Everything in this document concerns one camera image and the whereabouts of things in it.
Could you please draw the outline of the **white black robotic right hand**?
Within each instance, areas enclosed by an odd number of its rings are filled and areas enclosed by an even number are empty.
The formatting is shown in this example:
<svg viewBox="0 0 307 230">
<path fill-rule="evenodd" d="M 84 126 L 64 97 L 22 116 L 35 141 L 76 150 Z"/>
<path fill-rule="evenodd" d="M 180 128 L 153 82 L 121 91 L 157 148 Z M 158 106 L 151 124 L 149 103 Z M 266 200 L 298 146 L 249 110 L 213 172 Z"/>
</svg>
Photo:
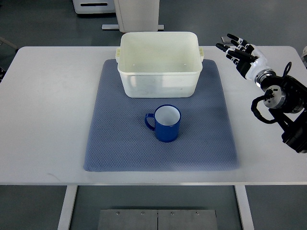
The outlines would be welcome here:
<svg viewBox="0 0 307 230">
<path fill-rule="evenodd" d="M 254 81 L 260 72 L 271 70 L 266 57 L 255 45 L 232 34 L 227 34 L 227 37 L 233 46 L 221 43 L 215 46 L 226 53 L 226 57 L 234 63 L 244 79 Z"/>
</svg>

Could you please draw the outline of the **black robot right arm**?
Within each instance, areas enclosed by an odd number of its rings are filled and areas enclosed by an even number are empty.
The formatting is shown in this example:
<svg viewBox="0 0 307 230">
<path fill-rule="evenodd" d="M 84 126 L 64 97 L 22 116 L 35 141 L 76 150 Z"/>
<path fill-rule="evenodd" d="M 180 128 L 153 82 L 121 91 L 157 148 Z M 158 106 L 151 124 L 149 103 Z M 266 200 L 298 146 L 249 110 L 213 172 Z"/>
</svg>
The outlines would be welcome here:
<svg viewBox="0 0 307 230">
<path fill-rule="evenodd" d="M 278 123 L 283 130 L 282 141 L 297 153 L 307 152 L 307 88 L 294 77 L 288 75 L 292 63 L 289 62 L 282 76 L 272 70 L 263 70 L 255 77 L 255 83 L 264 94 L 252 101 L 251 111 L 263 123 Z M 263 102 L 273 116 L 263 117 L 257 109 Z"/>
</svg>

